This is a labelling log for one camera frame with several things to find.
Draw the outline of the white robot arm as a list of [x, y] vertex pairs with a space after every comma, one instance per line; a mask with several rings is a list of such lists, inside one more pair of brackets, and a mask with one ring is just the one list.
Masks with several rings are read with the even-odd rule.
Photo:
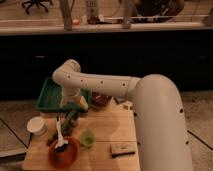
[[133, 104], [141, 171], [194, 171], [182, 99], [169, 78], [85, 74], [77, 61], [69, 59], [52, 79], [62, 88], [63, 105], [75, 102], [81, 90]]

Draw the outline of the white and yellow gripper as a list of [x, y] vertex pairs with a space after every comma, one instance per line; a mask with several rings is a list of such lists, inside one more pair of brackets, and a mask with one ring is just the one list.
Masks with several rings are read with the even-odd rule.
[[[85, 99], [85, 97], [81, 94], [79, 88], [63, 88], [61, 91], [61, 101], [60, 106], [64, 107], [68, 103], [75, 103], [84, 111], [87, 111], [89, 105]], [[75, 121], [78, 118], [78, 112], [76, 110], [72, 110], [65, 115], [65, 120], [61, 125], [61, 130], [65, 131], [72, 121]]]

